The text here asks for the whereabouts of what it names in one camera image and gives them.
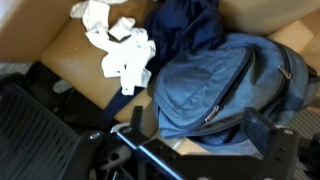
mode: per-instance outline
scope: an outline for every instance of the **zipper pull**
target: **zipper pull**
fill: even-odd
[[[278,69],[281,71],[281,73],[287,78],[291,79],[291,73],[288,72],[286,69],[284,69],[281,65],[278,65]]]
[[[219,109],[219,106],[215,106],[213,108],[212,112],[204,119],[206,123],[209,123],[214,118],[214,116],[219,112]]]

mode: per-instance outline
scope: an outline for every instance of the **backpack pocket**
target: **backpack pocket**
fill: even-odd
[[[239,47],[189,52],[168,63],[158,76],[154,95],[155,108],[164,113],[166,126],[190,131],[210,124],[254,56],[252,48]]]

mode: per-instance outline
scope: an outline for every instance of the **black plastic part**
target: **black plastic part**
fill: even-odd
[[[138,129],[140,132],[142,130],[141,121],[142,121],[142,106],[135,106],[131,116],[130,127]]]
[[[26,76],[24,76],[23,74],[20,74],[20,73],[1,74],[0,75],[0,89],[10,83],[16,83],[20,87],[27,87],[28,85],[30,85],[31,82],[29,81],[29,79]]]
[[[72,153],[62,180],[88,180],[89,172],[94,167],[97,150],[103,144],[105,135],[102,132],[87,132],[83,134]]]
[[[0,179],[58,179],[79,136],[15,84],[1,87],[0,112]]]
[[[149,140],[138,129],[134,129],[131,127],[120,128],[117,135],[132,149],[139,148],[141,144]]]
[[[314,146],[320,152],[320,133],[313,136],[312,146]]]
[[[100,121],[103,110],[88,100],[75,89],[57,94],[53,91],[53,85],[61,80],[42,63],[34,63],[26,77],[30,84],[31,94],[39,100],[51,112],[66,122],[77,133],[82,134],[100,130],[109,132],[111,128]]]
[[[311,179],[320,179],[320,149],[314,144],[315,137],[313,140],[300,138],[298,160],[304,165],[302,170],[312,177]]]
[[[140,137],[140,132],[130,133],[121,131],[118,135],[140,156],[139,161],[146,160],[167,179],[252,179],[261,167],[261,161],[249,156],[181,156],[158,139],[145,142],[137,138],[132,142],[131,137]]]
[[[278,129],[269,139],[258,179],[292,179],[298,156],[298,143],[297,132]]]
[[[242,131],[248,136],[258,151],[262,155],[265,155],[269,139],[277,131],[276,127],[253,108],[245,108],[242,119]]]

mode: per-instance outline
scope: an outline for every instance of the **blue backpack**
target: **blue backpack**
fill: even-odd
[[[162,68],[154,112],[166,138],[189,137],[214,153],[253,154],[239,126],[244,108],[286,126],[313,100],[319,80],[290,48],[227,34],[214,50],[187,51]]]

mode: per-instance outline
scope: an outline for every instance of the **navy blue cloth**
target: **navy blue cloth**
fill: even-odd
[[[209,50],[220,42],[223,27],[218,0],[166,0],[144,24],[157,47],[156,58],[169,61],[186,50]]]

